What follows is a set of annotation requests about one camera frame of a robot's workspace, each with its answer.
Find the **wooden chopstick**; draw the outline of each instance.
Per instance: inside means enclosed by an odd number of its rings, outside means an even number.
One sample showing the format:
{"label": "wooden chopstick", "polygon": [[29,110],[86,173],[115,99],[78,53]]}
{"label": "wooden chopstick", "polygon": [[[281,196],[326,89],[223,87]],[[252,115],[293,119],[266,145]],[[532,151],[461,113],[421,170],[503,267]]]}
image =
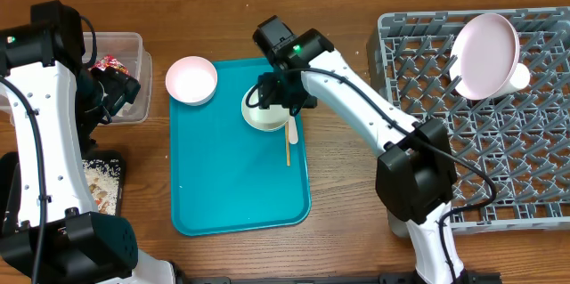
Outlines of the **wooden chopstick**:
{"label": "wooden chopstick", "polygon": [[287,151],[287,166],[291,166],[291,153],[289,149],[289,123],[285,124],[285,150]]}

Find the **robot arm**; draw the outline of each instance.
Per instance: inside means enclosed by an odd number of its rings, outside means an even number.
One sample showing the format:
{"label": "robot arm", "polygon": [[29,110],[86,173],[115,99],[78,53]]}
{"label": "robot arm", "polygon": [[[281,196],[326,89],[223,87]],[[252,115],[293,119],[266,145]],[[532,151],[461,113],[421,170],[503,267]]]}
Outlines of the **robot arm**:
{"label": "robot arm", "polygon": [[[413,138],[421,138],[451,153],[443,125],[437,120],[421,125],[416,118],[393,107],[360,79],[332,43],[314,29],[296,37],[274,16],[259,25],[254,40],[274,68],[273,73],[258,79],[260,107],[280,104],[294,115],[300,107],[315,107],[316,98],[335,110],[378,157],[376,190],[388,211],[405,222],[411,235],[416,252],[414,282],[452,283],[438,222],[451,209],[452,185],[457,180],[454,164],[413,143]],[[369,101],[346,83],[312,69],[343,77]],[[407,134],[390,126],[371,102]],[[444,239],[455,274],[465,278],[449,221],[444,226]]]}
{"label": "robot arm", "polygon": [[[13,174],[11,193],[0,198],[0,207],[15,208],[5,212],[10,225],[2,225],[0,255],[43,284],[183,283],[171,263],[137,249],[126,219],[98,213],[85,178],[82,157],[103,153],[92,152],[90,133],[109,123],[125,102],[133,103],[140,85],[114,69],[86,69],[77,11],[55,1],[32,6],[31,16],[29,25],[0,31],[0,77],[8,88],[20,162],[20,169],[0,172],[6,179],[3,174]],[[34,110],[39,138],[24,104]],[[47,197],[41,204],[40,142]],[[40,205],[46,216],[40,217]]]}

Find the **wooden surface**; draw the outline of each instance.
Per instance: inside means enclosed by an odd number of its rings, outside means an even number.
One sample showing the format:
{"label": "wooden surface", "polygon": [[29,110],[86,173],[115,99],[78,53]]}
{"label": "wooden surface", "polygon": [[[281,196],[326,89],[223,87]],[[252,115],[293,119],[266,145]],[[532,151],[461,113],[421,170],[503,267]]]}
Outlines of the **wooden surface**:
{"label": "wooden surface", "polygon": [[[0,0],[0,28],[29,21],[29,6],[47,0]],[[259,22],[278,14],[297,33],[317,28],[369,80],[365,44],[385,12],[499,9],[569,4],[570,0],[62,0],[97,31],[141,34],[152,55],[151,115],[137,126],[100,127],[103,149],[123,152],[128,174],[122,215],[139,246],[173,260],[192,277],[232,278],[375,275],[412,271],[410,241],[389,230],[374,191],[375,158],[329,108],[304,110],[313,208],[298,226],[187,238],[170,222],[168,97],[164,77],[181,57],[212,61],[260,56],[251,40]],[[0,153],[16,150],[0,115]],[[510,231],[456,239],[467,268],[501,272],[505,283],[567,282],[570,233]],[[0,282],[29,280],[4,263]]]}

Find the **gray dish rack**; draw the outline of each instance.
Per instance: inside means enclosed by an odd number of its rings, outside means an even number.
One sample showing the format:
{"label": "gray dish rack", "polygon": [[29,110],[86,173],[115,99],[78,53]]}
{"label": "gray dish rack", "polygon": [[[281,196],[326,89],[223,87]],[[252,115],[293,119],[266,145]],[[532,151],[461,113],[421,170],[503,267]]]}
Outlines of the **gray dish rack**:
{"label": "gray dish rack", "polygon": [[[487,12],[517,30],[531,83],[503,98],[469,101],[454,92],[460,78],[449,77],[453,40]],[[497,185],[491,206],[453,217],[454,232],[570,229],[569,35],[568,7],[380,16],[367,44],[372,87],[419,120],[442,120],[454,154]],[[457,171],[454,206],[489,196],[479,177]]]}

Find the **pink bowl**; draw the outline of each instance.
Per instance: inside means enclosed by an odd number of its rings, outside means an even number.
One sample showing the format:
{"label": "pink bowl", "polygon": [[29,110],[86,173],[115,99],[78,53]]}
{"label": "pink bowl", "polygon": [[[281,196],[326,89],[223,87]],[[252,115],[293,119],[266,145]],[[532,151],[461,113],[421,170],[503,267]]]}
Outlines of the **pink bowl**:
{"label": "pink bowl", "polygon": [[185,57],[170,66],[166,82],[173,98],[198,106],[214,96],[217,72],[214,65],[202,57]]}

